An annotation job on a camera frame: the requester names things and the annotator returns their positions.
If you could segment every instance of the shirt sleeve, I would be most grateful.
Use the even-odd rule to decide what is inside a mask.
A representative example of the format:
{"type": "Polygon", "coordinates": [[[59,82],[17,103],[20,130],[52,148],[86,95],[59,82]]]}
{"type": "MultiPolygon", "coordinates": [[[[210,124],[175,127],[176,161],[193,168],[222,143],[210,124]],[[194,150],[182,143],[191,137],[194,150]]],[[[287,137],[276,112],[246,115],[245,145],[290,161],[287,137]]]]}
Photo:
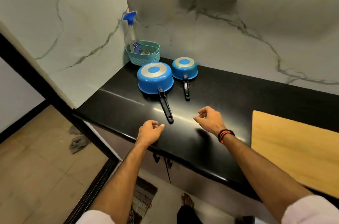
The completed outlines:
{"type": "Polygon", "coordinates": [[[80,219],[76,222],[76,224],[114,224],[111,217],[98,210],[90,210],[80,217],[80,219]]]}
{"type": "Polygon", "coordinates": [[[339,224],[339,210],[321,196],[306,196],[290,205],[281,224],[339,224]]]}

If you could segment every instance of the forearm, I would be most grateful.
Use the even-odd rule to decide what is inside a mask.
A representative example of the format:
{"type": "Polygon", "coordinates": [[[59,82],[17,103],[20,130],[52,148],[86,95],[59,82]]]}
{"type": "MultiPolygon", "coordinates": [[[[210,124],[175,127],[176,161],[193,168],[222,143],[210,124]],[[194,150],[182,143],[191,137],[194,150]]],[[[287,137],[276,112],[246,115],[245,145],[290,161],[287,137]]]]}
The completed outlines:
{"type": "Polygon", "coordinates": [[[146,150],[145,145],[136,142],[92,204],[91,210],[107,213],[116,224],[127,223],[135,183],[146,150]]]}
{"type": "Polygon", "coordinates": [[[281,221],[289,205],[300,198],[312,195],[290,175],[235,136],[226,134],[223,143],[277,221],[281,221]]]}

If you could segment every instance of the cabinet door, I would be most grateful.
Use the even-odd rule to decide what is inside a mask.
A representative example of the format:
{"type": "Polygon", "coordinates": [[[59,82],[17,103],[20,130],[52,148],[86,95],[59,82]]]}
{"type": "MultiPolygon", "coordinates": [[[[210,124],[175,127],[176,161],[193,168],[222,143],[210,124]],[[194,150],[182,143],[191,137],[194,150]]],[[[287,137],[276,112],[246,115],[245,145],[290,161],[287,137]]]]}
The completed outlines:
{"type": "MultiPolygon", "coordinates": [[[[120,156],[120,158],[124,160],[129,151],[133,148],[134,144],[102,128],[94,125],[93,127],[100,134],[100,136],[102,136],[102,138],[112,147],[112,149],[120,156]]],[[[152,175],[155,175],[158,178],[169,182],[164,158],[159,155],[156,155],[156,157],[160,157],[158,163],[156,163],[153,157],[153,153],[147,150],[144,158],[142,159],[141,168],[151,173],[152,175]]]]}
{"type": "Polygon", "coordinates": [[[255,216],[268,223],[276,223],[273,216],[261,202],[197,174],[176,162],[171,162],[173,164],[169,170],[169,175],[172,185],[177,188],[204,200],[233,217],[255,216]]]}

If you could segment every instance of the teal plastic basket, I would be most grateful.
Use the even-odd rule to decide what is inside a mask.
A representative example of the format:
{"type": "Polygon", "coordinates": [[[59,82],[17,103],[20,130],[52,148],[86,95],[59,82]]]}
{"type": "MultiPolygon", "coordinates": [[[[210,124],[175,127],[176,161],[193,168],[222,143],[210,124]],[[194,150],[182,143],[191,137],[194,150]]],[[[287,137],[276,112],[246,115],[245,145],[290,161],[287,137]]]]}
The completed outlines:
{"type": "Polygon", "coordinates": [[[143,52],[150,52],[150,54],[137,54],[132,53],[129,49],[129,45],[125,47],[125,51],[131,63],[143,66],[147,63],[157,63],[160,60],[160,45],[151,41],[139,41],[143,52]]]}

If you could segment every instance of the wall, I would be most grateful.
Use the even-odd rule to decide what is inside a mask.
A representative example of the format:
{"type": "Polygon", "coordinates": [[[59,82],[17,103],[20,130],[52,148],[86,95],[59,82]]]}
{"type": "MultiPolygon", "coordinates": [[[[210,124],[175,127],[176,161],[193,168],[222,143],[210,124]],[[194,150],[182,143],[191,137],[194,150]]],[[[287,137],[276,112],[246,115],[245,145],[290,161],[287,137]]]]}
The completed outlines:
{"type": "Polygon", "coordinates": [[[339,95],[339,0],[127,0],[161,55],[339,95]]]}
{"type": "Polygon", "coordinates": [[[73,108],[128,61],[126,0],[0,1],[3,35],[73,108]]]}
{"type": "Polygon", "coordinates": [[[40,93],[0,58],[0,132],[43,101],[40,93]]]}

